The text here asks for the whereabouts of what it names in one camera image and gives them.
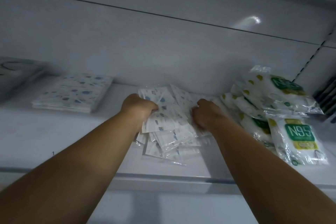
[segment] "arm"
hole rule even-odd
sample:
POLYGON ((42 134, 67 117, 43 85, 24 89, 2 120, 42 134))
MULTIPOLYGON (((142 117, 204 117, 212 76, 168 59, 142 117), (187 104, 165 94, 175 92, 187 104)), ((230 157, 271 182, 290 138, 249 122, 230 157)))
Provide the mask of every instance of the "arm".
POLYGON ((336 204, 292 167, 201 99, 195 121, 215 137, 242 195, 260 224, 335 223, 336 204))
POLYGON ((154 109, 130 95, 117 115, 1 192, 0 222, 86 223, 154 109))

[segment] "white shelf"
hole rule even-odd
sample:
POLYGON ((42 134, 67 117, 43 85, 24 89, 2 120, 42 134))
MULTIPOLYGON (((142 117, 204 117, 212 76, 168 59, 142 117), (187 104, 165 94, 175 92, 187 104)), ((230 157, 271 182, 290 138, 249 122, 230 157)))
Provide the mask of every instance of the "white shelf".
MULTIPOLYGON (((97 112, 83 114, 68 111, 33 109, 31 100, 53 78, 46 78, 0 107, 0 167, 32 169, 71 145, 93 128, 115 115, 122 101, 136 86, 112 84, 97 112)), ((327 153, 330 165, 297 167, 316 185, 336 186, 336 157, 327 153)), ((142 159, 142 149, 131 147, 118 177, 153 178, 186 182, 233 183, 233 178, 216 145, 187 161, 186 167, 142 159)))

